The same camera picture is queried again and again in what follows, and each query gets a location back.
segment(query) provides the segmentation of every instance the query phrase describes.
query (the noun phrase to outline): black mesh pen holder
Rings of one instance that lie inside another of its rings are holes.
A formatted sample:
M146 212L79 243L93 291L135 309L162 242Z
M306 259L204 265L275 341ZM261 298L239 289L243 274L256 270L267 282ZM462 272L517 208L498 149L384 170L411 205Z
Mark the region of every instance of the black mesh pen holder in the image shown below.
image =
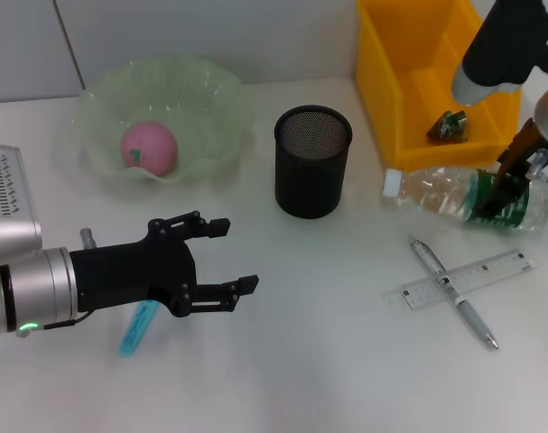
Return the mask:
M325 217L342 191L352 128L326 106L298 106L275 124L275 199L295 217Z

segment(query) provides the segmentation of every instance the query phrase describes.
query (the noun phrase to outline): cable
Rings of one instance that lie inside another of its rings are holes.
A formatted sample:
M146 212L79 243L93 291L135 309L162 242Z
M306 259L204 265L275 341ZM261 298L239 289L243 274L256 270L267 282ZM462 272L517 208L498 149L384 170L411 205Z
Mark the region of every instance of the cable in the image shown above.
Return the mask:
M43 329L55 329L57 327L74 327L79 322L82 322L83 320L88 318L94 312L95 312L95 310L89 311L89 312L85 313L83 316L81 316L80 318L76 318L75 320L65 320L63 322L51 323L50 325L45 325L43 327Z
M87 313L85 313L83 316L81 316L80 318L76 319L75 320L75 323L79 323L79 322L82 322L83 320L85 320L86 318L88 318L90 315L92 315L93 313L95 312L95 310L92 310L92 311L89 311Z

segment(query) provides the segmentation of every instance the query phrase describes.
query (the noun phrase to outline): white wall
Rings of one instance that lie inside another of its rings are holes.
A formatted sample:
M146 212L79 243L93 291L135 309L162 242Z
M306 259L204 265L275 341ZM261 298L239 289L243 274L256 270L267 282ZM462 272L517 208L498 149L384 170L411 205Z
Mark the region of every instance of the white wall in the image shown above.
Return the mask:
M87 84L160 53L200 55L245 82L350 75L355 0L59 0Z
M0 101L77 95L51 0L0 0Z

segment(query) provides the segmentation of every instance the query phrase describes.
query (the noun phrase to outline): white bottle cap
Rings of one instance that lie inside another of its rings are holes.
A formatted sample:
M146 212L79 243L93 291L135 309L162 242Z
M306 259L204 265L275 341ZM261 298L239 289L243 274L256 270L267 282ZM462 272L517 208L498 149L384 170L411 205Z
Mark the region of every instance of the white bottle cap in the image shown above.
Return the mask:
M387 169L384 177L384 189L382 195L384 197L396 198L400 193L402 185L402 172L394 169Z

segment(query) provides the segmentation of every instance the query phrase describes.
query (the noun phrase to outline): pen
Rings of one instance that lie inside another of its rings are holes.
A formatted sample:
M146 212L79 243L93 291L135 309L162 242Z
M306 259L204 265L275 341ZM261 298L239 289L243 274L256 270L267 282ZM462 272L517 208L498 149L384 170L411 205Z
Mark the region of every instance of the pen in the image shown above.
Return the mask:
M408 241L410 242L410 246L414 253L420 259L420 262L422 262L428 273L442 290L444 290L450 299L452 299L458 312L464 317L464 320L466 320L466 323L469 324L478 338L491 348L498 349L497 340L492 335L492 332L490 332L490 329L470 303L462 298L456 289L454 289L446 269L442 266L442 263L440 263L438 257L436 257L430 247L424 242L415 239L412 235L408 235Z
M137 304L135 314L123 337L121 347L119 347L119 354L121 356L127 358L134 353L158 308L159 302L154 300L142 300Z

